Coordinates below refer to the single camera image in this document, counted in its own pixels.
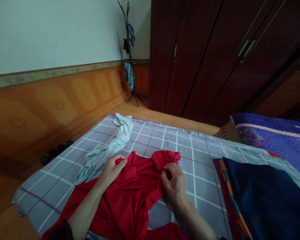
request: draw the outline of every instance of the gray checkered bedsheet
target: gray checkered bedsheet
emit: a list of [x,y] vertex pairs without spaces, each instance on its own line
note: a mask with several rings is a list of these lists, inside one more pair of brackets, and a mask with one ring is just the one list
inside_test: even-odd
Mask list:
[[[17,190],[12,202],[20,215],[28,217],[40,236],[59,218],[87,152],[96,144],[107,145],[115,138],[118,126],[113,124],[114,118],[114,115],[104,118]],[[232,239],[232,236],[212,159],[225,156],[238,162],[268,164],[287,171],[300,186],[300,174],[287,161],[272,157],[263,149],[156,122],[140,119],[133,119],[133,122],[130,141],[121,154],[128,156],[131,151],[136,151],[140,156],[151,157],[161,149],[179,151],[189,199],[216,233],[227,239]],[[148,228],[178,223],[178,216],[173,212],[168,201],[159,200],[149,211]]]

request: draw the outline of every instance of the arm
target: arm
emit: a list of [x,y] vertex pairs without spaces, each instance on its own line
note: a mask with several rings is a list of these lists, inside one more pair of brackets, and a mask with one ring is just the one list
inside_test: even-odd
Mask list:
[[[115,161],[119,158],[123,160],[116,165]],[[117,178],[127,162],[128,160],[121,154],[107,160],[100,178],[68,220],[74,240],[86,238],[102,194]]]
[[198,213],[197,209],[190,202],[187,195],[187,182],[179,164],[169,163],[164,167],[171,173],[171,180],[168,180],[166,172],[162,171],[161,180],[169,198],[183,220],[189,226],[195,239],[217,240],[219,237],[209,224]]

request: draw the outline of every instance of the white wall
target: white wall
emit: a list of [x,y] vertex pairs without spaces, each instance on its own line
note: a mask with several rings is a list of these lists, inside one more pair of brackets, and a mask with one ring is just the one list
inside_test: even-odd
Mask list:
[[[135,29],[150,36],[134,11]],[[138,35],[141,51],[133,58],[149,58],[141,47],[148,36]],[[122,36],[117,0],[0,0],[0,74],[120,60]]]
[[[121,0],[125,12],[127,4],[128,0]],[[150,59],[151,0],[130,0],[129,6],[128,20],[136,37],[135,45],[131,47],[131,56],[133,59]]]

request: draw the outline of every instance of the dark wood wardrobe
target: dark wood wardrobe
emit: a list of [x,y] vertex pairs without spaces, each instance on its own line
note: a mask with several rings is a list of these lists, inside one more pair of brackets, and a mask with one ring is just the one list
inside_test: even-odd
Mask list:
[[150,109],[225,124],[300,51],[300,0],[152,0]]

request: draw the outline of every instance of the hand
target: hand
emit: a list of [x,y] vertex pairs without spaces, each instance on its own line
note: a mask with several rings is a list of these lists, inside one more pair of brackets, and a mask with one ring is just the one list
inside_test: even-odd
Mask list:
[[[116,165],[116,160],[122,158],[123,160]],[[104,165],[104,168],[102,170],[102,173],[100,175],[99,180],[97,183],[101,184],[102,187],[104,188],[104,191],[109,187],[109,185],[117,178],[121,170],[124,168],[124,166],[127,164],[128,159],[121,155],[118,154],[116,156],[113,156],[109,158]]]
[[163,168],[171,173],[171,180],[168,180],[166,172],[162,171],[161,180],[169,198],[174,206],[183,211],[190,207],[191,203],[187,194],[187,180],[179,164],[169,163]]

